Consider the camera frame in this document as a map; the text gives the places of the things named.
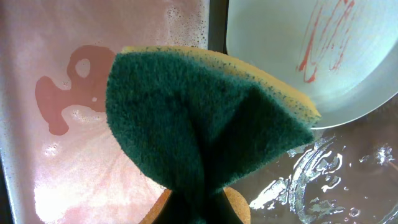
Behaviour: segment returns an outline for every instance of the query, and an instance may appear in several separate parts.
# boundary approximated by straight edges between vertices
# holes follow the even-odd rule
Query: green scouring pad
[[[319,118],[305,95],[265,72],[189,47],[117,54],[106,114],[126,155],[172,190],[155,223],[241,223],[223,187],[309,143]]]

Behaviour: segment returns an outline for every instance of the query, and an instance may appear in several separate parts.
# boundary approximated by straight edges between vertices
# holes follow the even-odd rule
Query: red sauce residue
[[[322,3],[317,1],[305,31],[303,45],[307,40],[305,43],[307,48],[304,53],[302,49],[301,63],[296,67],[296,70],[303,72],[305,83],[315,81],[319,64],[327,52],[333,53],[334,50],[337,50],[336,57],[328,57],[330,59],[329,70],[339,69],[350,39],[349,30],[356,15],[356,11],[353,11],[355,1],[338,0],[331,12],[328,11],[331,9],[329,4],[331,4],[329,0]]]
[[[106,47],[84,45],[70,56],[67,75],[71,80],[70,90],[61,90],[49,77],[42,77],[36,83],[35,97],[49,131],[54,135],[63,135],[69,130],[61,112],[71,105],[82,105],[97,112],[105,112],[105,89],[109,71],[115,54]],[[90,61],[87,77],[79,76],[76,64],[82,60]]]

